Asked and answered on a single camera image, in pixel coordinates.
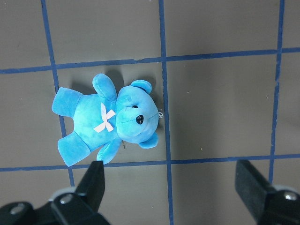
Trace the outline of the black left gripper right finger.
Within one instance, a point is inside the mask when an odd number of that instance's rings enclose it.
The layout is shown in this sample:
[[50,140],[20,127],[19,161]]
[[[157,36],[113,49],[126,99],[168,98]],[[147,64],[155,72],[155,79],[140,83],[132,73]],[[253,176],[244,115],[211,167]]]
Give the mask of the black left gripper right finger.
[[300,223],[300,193],[270,184],[248,160],[236,163],[235,190],[257,225]]

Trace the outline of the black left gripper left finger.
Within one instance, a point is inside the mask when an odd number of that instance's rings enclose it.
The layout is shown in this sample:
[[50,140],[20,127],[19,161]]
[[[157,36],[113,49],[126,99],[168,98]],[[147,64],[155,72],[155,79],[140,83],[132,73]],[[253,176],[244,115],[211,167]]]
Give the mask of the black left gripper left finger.
[[33,209],[29,202],[12,202],[0,208],[2,225],[108,225],[98,213],[105,192],[104,164],[93,161],[77,188]]

